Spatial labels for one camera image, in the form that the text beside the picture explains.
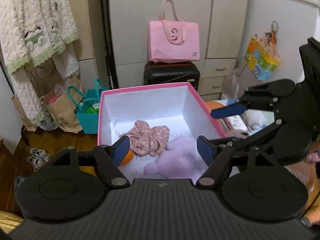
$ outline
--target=pink box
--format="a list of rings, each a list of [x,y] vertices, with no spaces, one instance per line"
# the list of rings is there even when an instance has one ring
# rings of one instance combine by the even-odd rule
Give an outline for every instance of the pink box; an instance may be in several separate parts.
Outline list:
[[[169,141],[180,135],[193,137],[195,140],[199,135],[207,139],[225,137],[199,94],[188,82],[103,91],[98,121],[98,145],[112,145],[121,134],[133,128],[137,120],[146,121],[150,127],[168,126]],[[195,151],[199,169],[205,171],[207,166],[196,148]],[[129,164],[119,169],[132,181],[134,178],[141,178],[144,167],[155,161],[155,158],[149,154],[135,156]]]

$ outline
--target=brown paper bag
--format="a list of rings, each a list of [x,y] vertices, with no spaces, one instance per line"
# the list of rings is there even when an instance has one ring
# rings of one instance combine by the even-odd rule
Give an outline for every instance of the brown paper bag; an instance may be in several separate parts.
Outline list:
[[[12,97],[12,102],[14,106],[16,107],[19,116],[26,127],[26,129],[30,132],[34,132],[37,129],[37,126],[35,124],[32,124],[28,117],[26,116],[26,112],[23,110],[22,105],[19,101],[19,99],[15,98],[15,96]]]
[[[78,88],[81,92],[82,86],[80,81],[76,76],[73,77],[74,86]],[[71,90],[72,98],[79,103],[82,100],[81,95],[76,93],[74,90]],[[74,110],[76,109],[75,105],[69,100],[67,93],[64,92],[57,100],[52,104],[48,104],[50,98],[55,97],[54,89],[52,89],[43,99],[44,105],[46,105],[49,113],[52,118],[57,122],[58,126],[66,131],[77,133],[82,130],[82,127],[76,117]]]

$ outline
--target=embroidered animal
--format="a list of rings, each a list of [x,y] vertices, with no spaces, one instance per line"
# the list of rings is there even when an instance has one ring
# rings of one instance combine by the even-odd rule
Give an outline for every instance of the embroidered animal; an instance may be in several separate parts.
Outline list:
[[[29,50],[33,50],[36,44],[44,44],[44,34],[42,29],[37,26],[33,31],[28,31],[24,35],[24,41]]]

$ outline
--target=colorful bag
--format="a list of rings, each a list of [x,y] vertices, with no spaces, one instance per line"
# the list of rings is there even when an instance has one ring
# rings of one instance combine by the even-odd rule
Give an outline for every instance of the colorful bag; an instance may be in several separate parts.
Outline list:
[[[260,40],[252,37],[244,56],[256,79],[261,81],[269,79],[280,63],[275,36],[273,32],[267,34],[271,34],[271,39],[268,36]]]
[[[165,4],[172,3],[176,21],[165,20]],[[176,63],[200,60],[198,23],[180,22],[172,0],[162,2],[160,21],[149,22],[149,60]]]
[[[79,95],[82,96],[82,100],[77,104],[71,94],[70,90],[73,89]],[[75,115],[77,116],[82,129],[85,134],[98,133],[98,116],[99,114],[95,113],[86,113],[86,111],[96,102],[100,102],[100,95],[102,91],[108,90],[108,87],[103,87],[103,84],[99,79],[94,80],[94,89],[88,89],[87,93],[82,93],[79,89],[74,86],[69,86],[67,89],[67,95],[69,99],[74,103],[76,109],[74,110]]]

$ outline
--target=orange ball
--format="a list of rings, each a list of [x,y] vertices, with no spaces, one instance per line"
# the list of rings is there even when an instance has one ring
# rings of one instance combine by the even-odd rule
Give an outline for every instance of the orange ball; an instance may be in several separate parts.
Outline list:
[[[123,161],[121,162],[120,166],[128,164],[134,157],[134,152],[132,150],[129,150],[126,157],[124,157]]]

